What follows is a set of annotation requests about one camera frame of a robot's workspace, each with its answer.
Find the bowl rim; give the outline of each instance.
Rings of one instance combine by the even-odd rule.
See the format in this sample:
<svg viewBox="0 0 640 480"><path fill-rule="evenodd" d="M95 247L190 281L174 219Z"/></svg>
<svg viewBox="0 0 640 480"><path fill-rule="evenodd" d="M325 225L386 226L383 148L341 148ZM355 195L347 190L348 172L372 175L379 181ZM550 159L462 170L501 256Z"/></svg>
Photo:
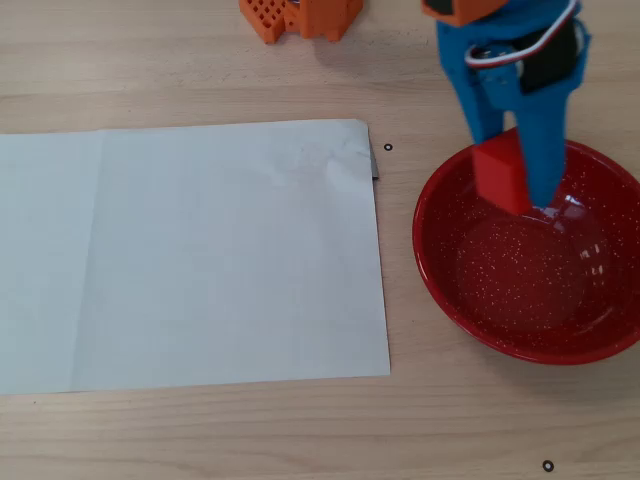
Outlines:
<svg viewBox="0 0 640 480"><path fill-rule="evenodd" d="M631 175L622 166L614 162L611 158L598 152L597 150L594 150L590 147L587 147L586 145L582 145L577 142L567 141L567 148L578 151L582 155L590 156L595 161L600 162L607 168L613 170L614 173L620 176L622 180L628 184L628 186L635 189L636 194L640 198L640 183L638 183L633 175ZM612 357L636 344L640 340L640 328L636 328L633 332L621 338L616 343L612 343L611 345L607 345L604 347L599 347L588 353L569 355L549 354L536 352L530 349L516 348L514 346L501 342L498 337L490 335L477 328L471 320L462 315L452 304L448 302L445 294L442 292L436 282L431 280L431 278L433 277L432 270L427 261L426 252L423 248L423 226L425 218L424 212L427 208L427 205L429 204L429 200L433 196L436 188L440 185L441 181L460 163L467 160L471 156L472 149L473 146L469 146L459 151L442 165L440 165L440 167L438 167L438 169L433 173L431 178L429 178L426 185L422 189L413 217L412 236L413 251L416 258L416 263L418 265L418 270L420 271L422 280L424 281L427 289L429 290L429 293L431 293L431 296L436 301L438 306L451 320L453 320L454 323L456 323L460 328L462 328L462 330L467 332L476 340L479 340L481 343L501 353L533 363L541 363L545 365L583 365Z"/></svg>

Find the red bowl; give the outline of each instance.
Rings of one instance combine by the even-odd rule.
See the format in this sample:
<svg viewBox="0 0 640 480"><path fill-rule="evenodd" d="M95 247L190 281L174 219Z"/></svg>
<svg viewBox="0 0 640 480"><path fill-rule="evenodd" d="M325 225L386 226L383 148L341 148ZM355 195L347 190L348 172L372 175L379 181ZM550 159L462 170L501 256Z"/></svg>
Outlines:
<svg viewBox="0 0 640 480"><path fill-rule="evenodd" d="M442 310L500 352L577 365L640 339L640 184L584 145L551 206L519 217L478 197L463 150L424 187L413 247Z"/></svg>

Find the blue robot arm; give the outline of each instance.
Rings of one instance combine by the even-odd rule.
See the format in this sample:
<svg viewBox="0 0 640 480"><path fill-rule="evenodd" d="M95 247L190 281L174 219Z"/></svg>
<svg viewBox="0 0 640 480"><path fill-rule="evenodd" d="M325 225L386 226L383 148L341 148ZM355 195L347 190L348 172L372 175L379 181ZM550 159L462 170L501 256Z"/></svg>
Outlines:
<svg viewBox="0 0 640 480"><path fill-rule="evenodd" d="M562 38L551 41L553 51L530 61L505 62L491 68L468 65L470 48L481 58L508 58L530 37L541 37L566 13L572 0L511 0L499 11L462 27L438 22L442 66L453 84L475 143L504 130L504 113L518 123L531 202L546 207L553 199L565 168L566 108L569 95L582 83L590 36L571 11ZM573 49L562 42L575 42Z"/></svg>

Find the paper sheet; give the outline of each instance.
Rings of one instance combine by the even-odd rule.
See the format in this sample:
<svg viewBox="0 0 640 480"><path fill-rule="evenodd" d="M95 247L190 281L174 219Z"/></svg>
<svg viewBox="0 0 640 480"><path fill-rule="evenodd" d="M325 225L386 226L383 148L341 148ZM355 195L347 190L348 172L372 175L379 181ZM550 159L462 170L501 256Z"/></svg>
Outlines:
<svg viewBox="0 0 640 480"><path fill-rule="evenodd" d="M365 124L10 135L0 154L0 393L389 373Z"/></svg>

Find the orange 3d printed part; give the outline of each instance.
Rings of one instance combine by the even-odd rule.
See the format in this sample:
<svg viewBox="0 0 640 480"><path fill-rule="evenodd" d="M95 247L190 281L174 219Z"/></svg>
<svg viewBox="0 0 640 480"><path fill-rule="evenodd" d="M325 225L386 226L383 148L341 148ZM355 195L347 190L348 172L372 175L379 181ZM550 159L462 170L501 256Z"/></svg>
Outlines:
<svg viewBox="0 0 640 480"><path fill-rule="evenodd" d="M284 32L302 38L342 38L362 10L364 0L239 0L240 10L265 43Z"/></svg>
<svg viewBox="0 0 640 480"><path fill-rule="evenodd" d="M422 0L422 11L441 22L462 27L491 15L509 0Z"/></svg>

